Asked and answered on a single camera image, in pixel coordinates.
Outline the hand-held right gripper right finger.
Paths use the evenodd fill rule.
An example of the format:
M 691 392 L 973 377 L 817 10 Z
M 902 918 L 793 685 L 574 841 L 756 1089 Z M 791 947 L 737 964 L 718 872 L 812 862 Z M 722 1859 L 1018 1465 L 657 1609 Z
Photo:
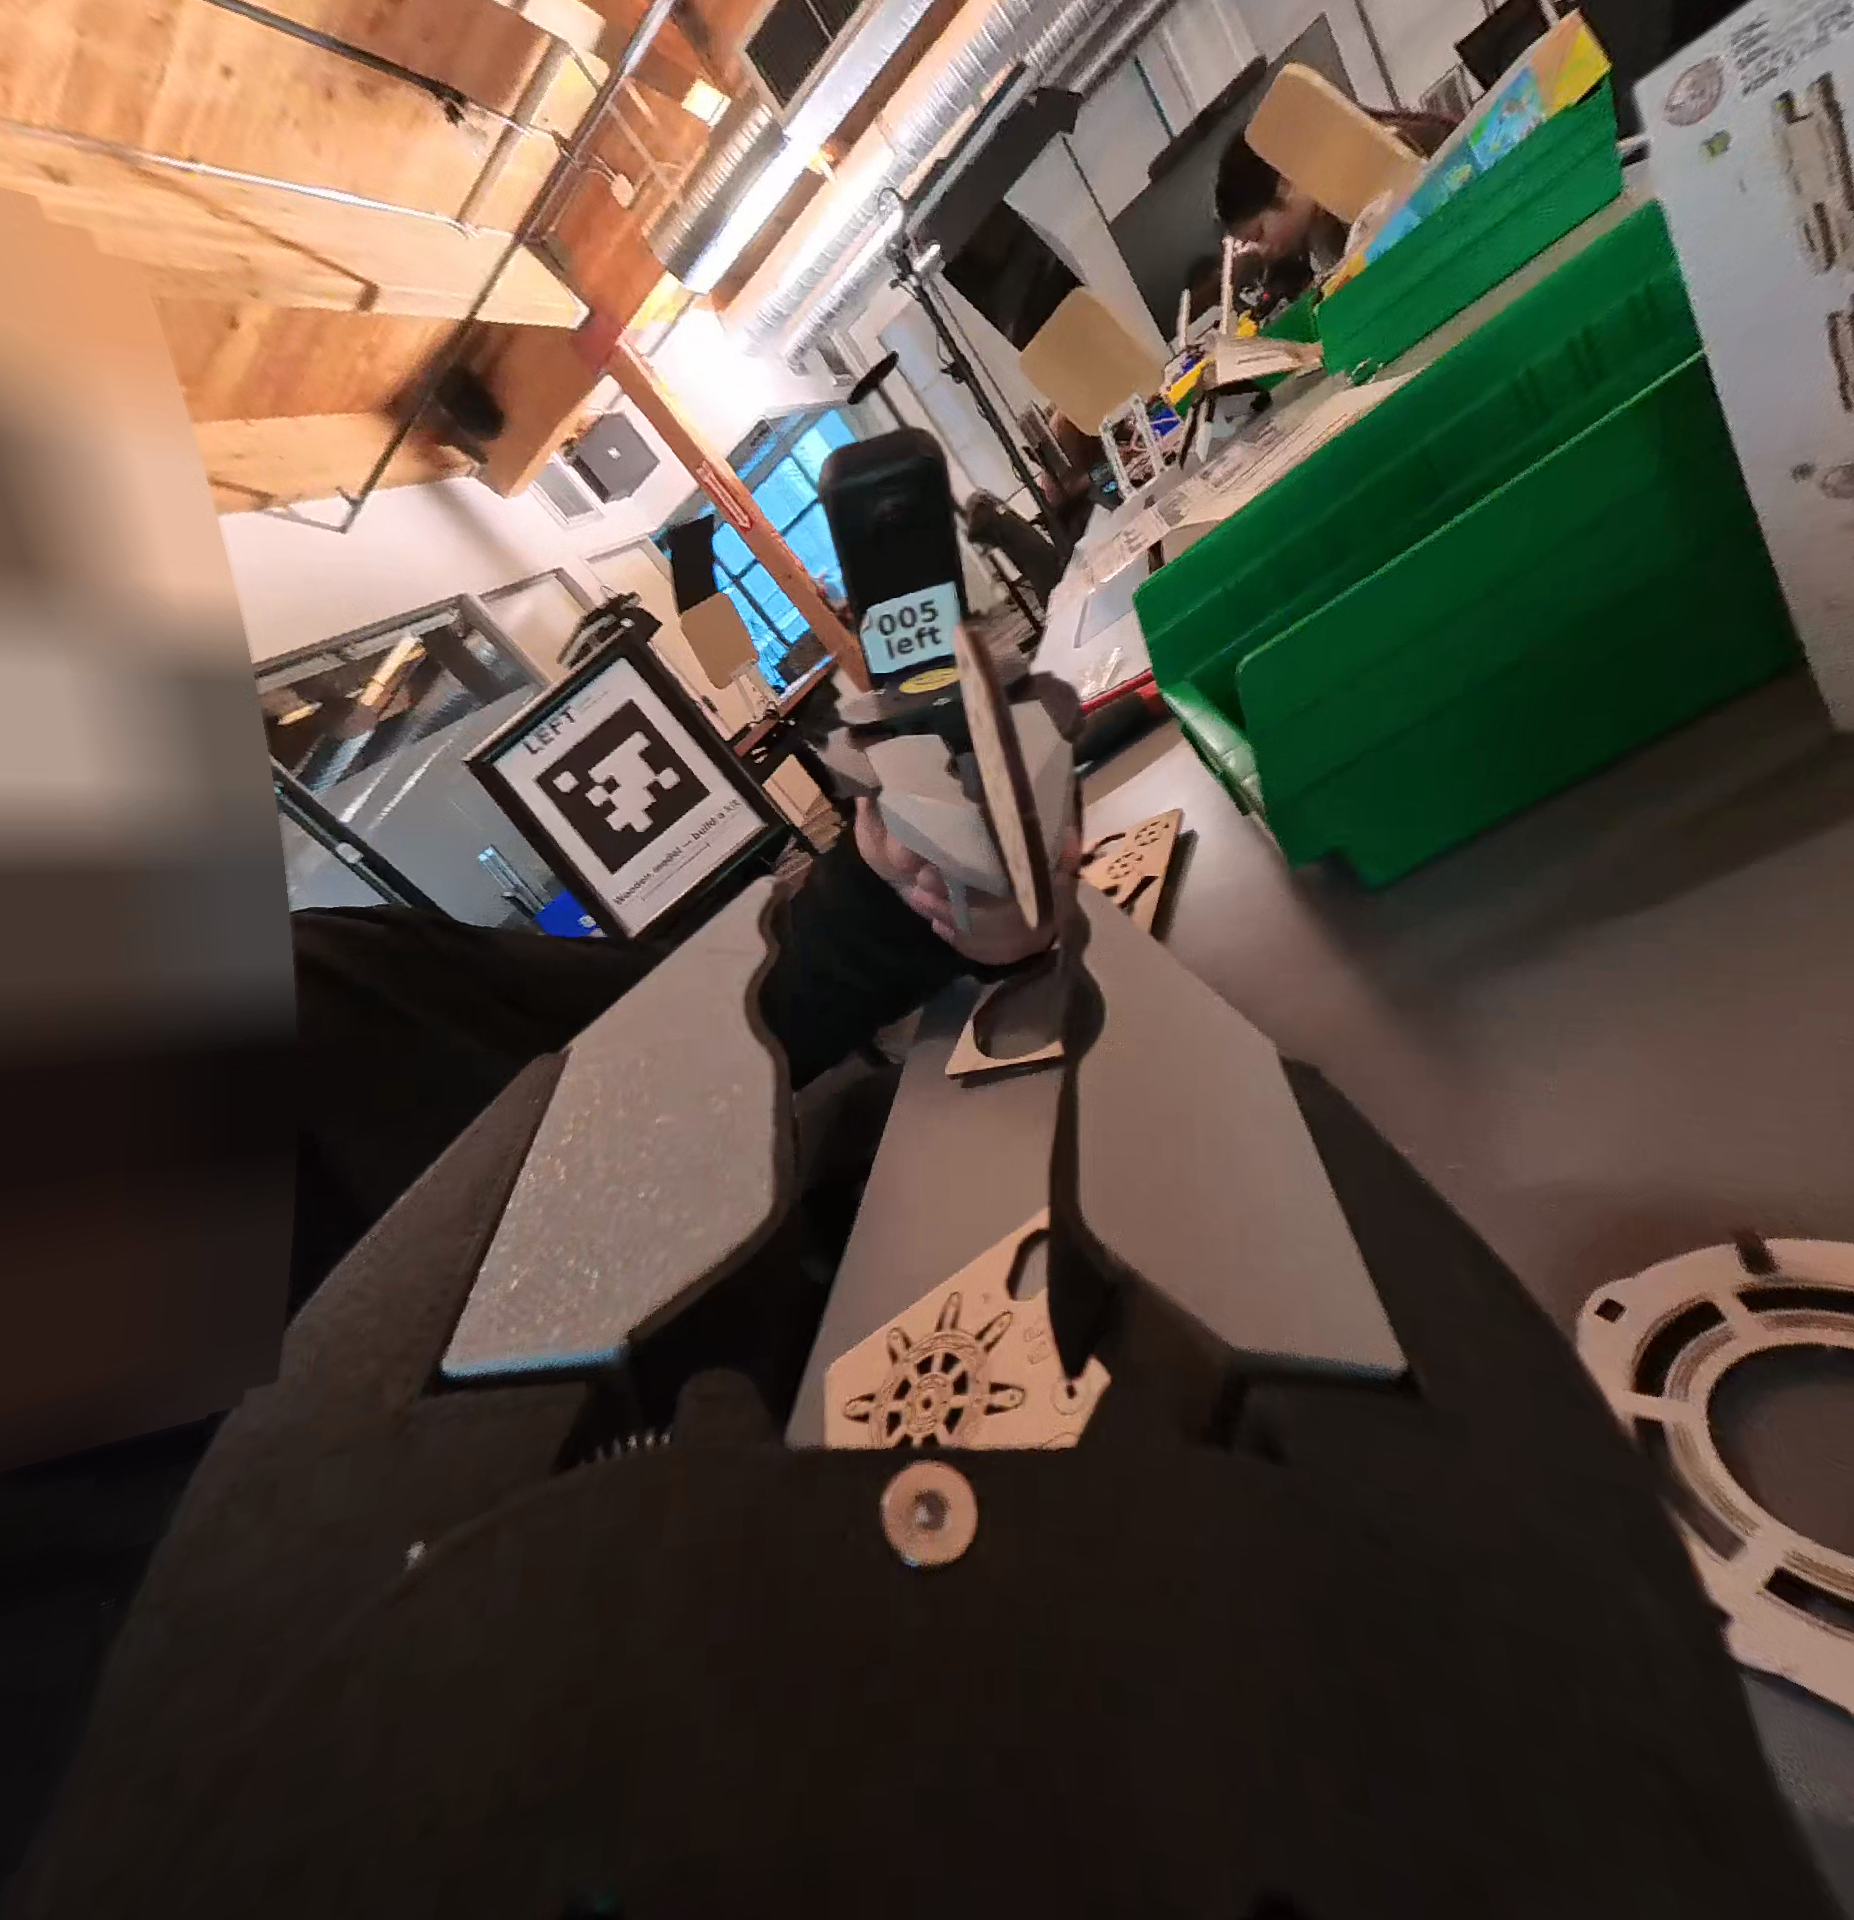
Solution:
M 1252 1373 L 1391 1385 L 1408 1360 L 1276 1044 L 1083 896 L 1066 959 L 1056 1255 L 1148 1289 Z

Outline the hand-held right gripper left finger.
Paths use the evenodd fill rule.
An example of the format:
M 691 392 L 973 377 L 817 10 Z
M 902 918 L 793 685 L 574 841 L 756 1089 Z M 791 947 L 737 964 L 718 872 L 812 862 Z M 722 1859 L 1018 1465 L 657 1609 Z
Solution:
M 788 1058 L 760 1007 L 783 904 L 751 883 L 568 1046 L 444 1385 L 626 1365 L 768 1244 L 795 1165 Z

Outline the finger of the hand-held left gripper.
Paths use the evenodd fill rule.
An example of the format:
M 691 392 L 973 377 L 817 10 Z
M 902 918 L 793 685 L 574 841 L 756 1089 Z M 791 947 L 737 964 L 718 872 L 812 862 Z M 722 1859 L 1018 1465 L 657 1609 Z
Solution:
M 922 855 L 965 892 L 1009 899 L 982 798 L 973 798 L 955 755 L 940 738 L 876 738 L 865 749 L 871 800 L 891 838 Z
M 1083 804 L 1077 776 L 1081 709 L 1054 679 L 1026 679 L 1012 691 L 1012 900 L 1051 904 L 1081 864 Z

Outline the wooden sheet with gears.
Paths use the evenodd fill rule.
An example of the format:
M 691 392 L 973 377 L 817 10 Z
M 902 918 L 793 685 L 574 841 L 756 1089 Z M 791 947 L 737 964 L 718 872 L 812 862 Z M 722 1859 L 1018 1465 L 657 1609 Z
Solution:
M 1015 709 L 991 655 L 965 627 L 953 630 L 953 661 L 968 751 L 1009 899 L 1021 923 L 1038 931 L 1054 912 L 1054 866 Z

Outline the round wooden frame with handle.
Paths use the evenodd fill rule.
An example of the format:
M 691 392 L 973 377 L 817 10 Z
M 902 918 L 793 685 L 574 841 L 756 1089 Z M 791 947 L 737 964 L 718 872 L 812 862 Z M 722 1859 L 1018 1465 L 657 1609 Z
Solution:
M 1730 1654 L 1854 1719 L 1854 1553 L 1728 1462 L 1719 1391 L 1771 1358 L 1854 1360 L 1854 1244 L 1737 1237 L 1594 1290 L 1574 1345 L 1634 1440 Z

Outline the person's left hand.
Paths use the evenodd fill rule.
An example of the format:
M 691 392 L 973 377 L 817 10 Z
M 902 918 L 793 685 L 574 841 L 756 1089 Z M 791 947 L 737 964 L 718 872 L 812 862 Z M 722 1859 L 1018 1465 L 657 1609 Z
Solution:
M 854 847 L 865 868 L 961 962 L 1012 970 L 1054 949 L 1051 923 L 1030 923 L 1009 896 L 968 891 L 958 903 L 949 879 L 889 834 L 874 800 L 854 804 Z

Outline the window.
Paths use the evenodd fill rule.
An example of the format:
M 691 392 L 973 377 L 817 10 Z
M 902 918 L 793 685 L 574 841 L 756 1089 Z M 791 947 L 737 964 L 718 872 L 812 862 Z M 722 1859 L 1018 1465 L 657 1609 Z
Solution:
M 795 560 L 833 603 L 843 601 L 843 569 L 820 505 L 817 482 L 826 459 L 856 439 L 852 420 L 831 411 L 817 414 L 795 437 L 763 443 L 733 461 L 770 529 L 786 541 Z M 780 672 L 780 661 L 807 640 L 809 625 L 706 497 L 693 497 L 662 527 L 653 538 L 657 551 L 671 559 L 676 535 L 697 518 L 714 525 L 714 578 L 719 594 L 739 615 L 760 661 Z

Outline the wooden sheet with clover cutouts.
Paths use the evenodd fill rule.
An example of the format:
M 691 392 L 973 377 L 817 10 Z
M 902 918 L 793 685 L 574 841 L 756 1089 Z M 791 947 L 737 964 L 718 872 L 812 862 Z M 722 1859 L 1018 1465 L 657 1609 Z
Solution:
M 1086 851 L 1081 883 L 1150 934 L 1169 892 L 1184 834 L 1180 806 L 1154 812 Z M 1066 988 L 1058 962 L 987 984 L 949 1048 L 944 1076 L 971 1084 L 1064 1058 Z

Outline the black softbox light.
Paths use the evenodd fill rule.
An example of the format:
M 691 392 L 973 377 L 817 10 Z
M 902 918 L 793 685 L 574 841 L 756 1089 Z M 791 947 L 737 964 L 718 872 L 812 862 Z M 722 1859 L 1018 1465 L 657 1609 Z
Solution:
M 1009 202 L 1041 155 L 1074 132 L 1081 99 L 1034 86 L 987 108 L 905 200 L 909 269 L 933 273 L 1013 351 L 1027 348 L 1081 276 Z

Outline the framed marker sign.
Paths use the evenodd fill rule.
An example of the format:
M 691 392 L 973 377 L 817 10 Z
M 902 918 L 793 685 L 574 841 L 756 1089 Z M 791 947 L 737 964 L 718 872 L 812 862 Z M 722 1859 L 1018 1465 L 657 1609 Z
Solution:
M 691 933 L 809 851 L 635 636 L 599 647 L 464 764 L 609 941 Z

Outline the wooden sheet with ship wheel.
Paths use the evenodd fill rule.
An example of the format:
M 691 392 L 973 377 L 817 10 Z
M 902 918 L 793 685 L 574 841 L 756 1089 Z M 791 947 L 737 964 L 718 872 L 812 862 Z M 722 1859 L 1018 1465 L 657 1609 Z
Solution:
M 830 1451 L 1071 1448 L 1109 1387 L 1068 1375 L 1044 1283 L 1048 1212 L 977 1255 L 833 1360 L 822 1380 Z

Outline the green plastic bin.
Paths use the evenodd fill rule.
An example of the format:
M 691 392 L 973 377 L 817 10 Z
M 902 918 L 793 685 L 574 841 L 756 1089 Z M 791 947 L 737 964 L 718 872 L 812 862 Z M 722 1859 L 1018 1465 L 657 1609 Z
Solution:
M 1676 373 L 1699 332 L 1655 198 L 1621 197 L 1416 371 L 1323 399 L 1257 489 L 1136 590 L 1154 687 L 1202 769 L 1255 806 L 1235 671 Z
M 1381 369 L 1612 204 L 1621 189 L 1612 85 L 1532 132 L 1313 314 L 1322 369 Z
M 1250 652 L 1257 816 L 1385 889 L 1800 666 L 1707 352 Z

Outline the folded paper instruction sheet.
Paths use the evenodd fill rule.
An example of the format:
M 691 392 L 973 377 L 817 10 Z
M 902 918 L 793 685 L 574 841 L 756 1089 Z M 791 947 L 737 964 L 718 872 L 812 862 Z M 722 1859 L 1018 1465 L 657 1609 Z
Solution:
M 1854 3 L 1742 4 L 1634 107 L 1804 661 L 1854 733 Z

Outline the wooden post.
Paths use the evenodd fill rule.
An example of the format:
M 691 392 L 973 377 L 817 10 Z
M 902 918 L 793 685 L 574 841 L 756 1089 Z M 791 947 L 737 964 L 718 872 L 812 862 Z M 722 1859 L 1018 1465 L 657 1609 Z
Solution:
M 634 348 L 628 332 L 617 332 L 601 348 L 599 369 L 623 392 L 626 401 L 655 430 L 668 451 L 693 478 L 714 510 L 747 546 L 753 560 L 805 620 L 809 633 L 831 656 L 840 676 L 856 694 L 871 688 L 864 648 L 827 601 L 816 576 L 795 557 L 780 531 L 770 522 L 753 492 L 737 471 L 719 455 L 699 427 L 682 412 L 678 399 L 657 378 L 647 360 Z

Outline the black wall speaker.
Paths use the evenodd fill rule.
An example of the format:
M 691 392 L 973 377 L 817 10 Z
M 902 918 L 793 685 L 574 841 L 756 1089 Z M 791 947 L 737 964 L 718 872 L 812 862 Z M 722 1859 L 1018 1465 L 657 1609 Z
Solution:
M 603 505 L 631 501 L 657 471 L 657 453 L 635 420 L 607 411 L 561 453 L 583 486 Z

